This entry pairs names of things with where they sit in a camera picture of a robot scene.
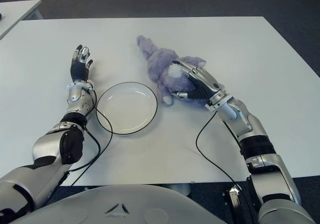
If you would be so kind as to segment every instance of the plate rim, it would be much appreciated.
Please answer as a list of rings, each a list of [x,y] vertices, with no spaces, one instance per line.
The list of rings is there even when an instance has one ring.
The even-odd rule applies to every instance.
[[[118,85],[125,84],[125,83],[137,83],[137,84],[141,84],[141,85],[143,85],[144,87],[146,87],[147,89],[149,89],[149,90],[151,91],[151,93],[154,95],[154,98],[155,98],[155,101],[156,101],[156,102],[155,102],[155,108],[156,108],[156,109],[155,109],[155,112],[154,112],[153,117],[150,119],[150,121],[149,121],[143,128],[147,127],[147,126],[153,121],[153,119],[155,118],[155,116],[156,116],[156,114],[157,114],[157,111],[158,111],[158,99],[157,99],[156,94],[155,94],[148,86],[144,85],[143,83],[128,81],[128,82],[122,82],[122,83],[115,84],[114,86],[108,88],[105,92],[103,92],[103,94],[100,96],[100,98],[99,98],[98,101],[96,102],[95,114],[96,114],[96,118],[97,118],[99,124],[103,127],[103,129],[107,130],[107,131],[110,132],[110,133],[117,134],[117,135],[128,135],[128,134],[132,134],[132,133],[139,132],[139,131],[141,131],[141,130],[143,129],[143,128],[141,128],[141,129],[136,130],[136,131],[131,132],[131,133],[115,133],[114,131],[108,130],[106,127],[104,127],[104,125],[103,125],[103,124],[100,122],[100,120],[99,120],[97,109],[98,109],[98,104],[99,104],[99,102],[100,102],[100,99],[101,99],[101,98],[104,96],[104,94],[107,93],[110,89],[112,89],[112,88],[114,88],[114,87],[116,87],[116,86],[118,86]]]

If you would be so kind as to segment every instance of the white tabletop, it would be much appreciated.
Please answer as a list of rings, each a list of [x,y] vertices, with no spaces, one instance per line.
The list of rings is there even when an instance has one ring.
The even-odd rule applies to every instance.
[[[320,174],[317,75],[263,17],[199,17],[21,21],[0,42],[0,176],[31,164],[34,142],[64,115],[71,58],[79,44],[87,45],[95,60],[89,77],[98,96],[125,81],[156,90],[136,46],[140,34],[180,56],[207,60],[205,68],[261,120],[292,176]],[[211,115],[180,100],[170,108],[160,104],[148,127],[115,136],[77,185],[229,181],[195,147]],[[95,116],[88,128],[104,146],[109,134]],[[199,146],[234,179],[248,176],[237,144],[218,117]],[[74,167],[95,153],[86,136],[83,158]],[[78,175],[71,174],[64,185]]]
[[[20,20],[26,18],[41,4],[41,0],[24,0],[0,3],[0,39],[2,39]]]

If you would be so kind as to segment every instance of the black cable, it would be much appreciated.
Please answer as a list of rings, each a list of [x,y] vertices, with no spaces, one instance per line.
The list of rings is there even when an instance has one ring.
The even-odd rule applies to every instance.
[[[207,159],[210,163],[212,163],[213,165],[215,165],[215,167],[217,167],[220,171],[222,171],[222,172],[232,181],[232,183],[239,188],[239,191],[242,193],[243,199],[245,200],[245,203],[246,203],[247,207],[249,208],[249,213],[250,213],[250,217],[251,217],[251,222],[252,222],[252,224],[254,224],[255,221],[254,221],[254,216],[253,216],[253,214],[252,214],[252,210],[251,210],[251,208],[250,208],[249,202],[248,202],[248,200],[246,199],[246,197],[245,197],[245,195],[244,195],[241,187],[238,185],[238,183],[236,183],[236,182],[234,181],[234,179],[233,179],[232,177],[230,177],[230,175],[229,175],[225,170],[223,170],[223,169],[222,169],[221,167],[219,167],[216,163],[214,163],[214,162],[211,161],[209,158],[207,158],[207,157],[203,154],[203,152],[201,152],[201,150],[199,149],[199,146],[198,146],[198,138],[199,138],[200,134],[202,133],[202,131],[206,128],[206,126],[207,126],[207,125],[209,124],[209,122],[215,117],[216,114],[217,114],[217,112],[215,112],[215,113],[213,114],[213,116],[207,121],[207,123],[201,128],[200,132],[198,133],[198,135],[197,135],[197,137],[196,137],[195,146],[196,146],[196,148],[198,149],[198,151],[201,153],[201,155],[202,155],[205,159]]]
[[[99,112],[105,119],[106,121],[109,123],[110,125],[110,129],[111,129],[111,136],[110,136],[110,139],[107,143],[107,145],[105,146],[105,148],[102,150],[102,152],[97,156],[97,158],[89,164],[89,166],[80,174],[80,176],[70,185],[70,187],[68,188],[68,190],[82,177],[83,174],[85,174],[85,172],[92,166],[93,163],[95,163],[95,161],[104,153],[104,151],[107,149],[107,147],[109,146],[111,140],[112,140],[112,137],[113,137],[113,134],[114,134],[114,131],[113,131],[113,128],[112,128],[112,125],[110,123],[110,121],[108,120],[108,118],[105,117],[105,115],[103,115],[99,110],[97,110],[96,107],[94,107],[96,109],[97,112]]]
[[[236,138],[236,136],[234,135],[233,131],[231,131],[231,129],[230,129],[230,127],[228,126],[228,124],[227,124],[225,121],[223,121],[223,123],[225,124],[226,128],[228,128],[229,132],[231,133],[231,135],[233,136],[234,140],[235,140],[236,143],[238,144],[238,147],[239,147],[240,150],[241,150],[241,145],[240,145],[240,143],[239,143],[239,141],[238,141],[238,138]]]
[[[83,129],[86,131],[86,133],[88,133],[88,135],[94,140],[94,142],[95,142],[96,145],[98,146],[98,153],[95,155],[94,158],[91,159],[90,162],[88,162],[88,163],[86,163],[86,164],[84,164],[84,165],[82,165],[82,166],[80,166],[80,167],[78,167],[78,168],[70,169],[70,170],[69,170],[70,173],[75,172],[75,171],[78,171],[78,170],[80,170],[80,169],[82,169],[82,168],[85,168],[86,166],[90,165],[91,163],[94,163],[94,162],[96,161],[96,159],[98,159],[98,156],[99,156],[99,154],[100,154],[100,152],[101,152],[101,146],[100,146],[99,141],[94,137],[94,135],[92,135],[92,133],[91,133],[86,127],[84,127]]]

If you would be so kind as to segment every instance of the stuffed toy ear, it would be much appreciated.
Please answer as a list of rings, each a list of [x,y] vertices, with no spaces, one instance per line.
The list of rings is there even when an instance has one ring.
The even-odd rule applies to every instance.
[[[151,39],[144,37],[143,35],[139,35],[136,38],[136,44],[142,51],[146,60],[150,58],[150,56],[158,50],[157,46],[154,45]]]
[[[197,67],[200,67],[200,68],[204,67],[206,65],[206,63],[207,63],[202,58],[190,57],[190,56],[179,58],[179,61],[190,63],[190,64],[193,64],[193,65],[195,65]]]

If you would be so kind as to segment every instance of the black arm joint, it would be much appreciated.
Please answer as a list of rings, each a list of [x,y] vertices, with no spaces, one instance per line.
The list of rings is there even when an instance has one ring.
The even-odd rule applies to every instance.
[[[61,119],[60,122],[72,122],[84,128],[88,121],[86,117],[81,113],[73,112],[65,114],[65,116]]]
[[[250,157],[262,155],[262,154],[271,154],[276,153],[274,146],[270,142],[268,136],[257,135],[245,138],[240,141],[241,145],[241,154],[244,159]]]
[[[76,125],[66,131],[60,139],[60,155],[62,164],[73,164],[82,156],[84,135]]]

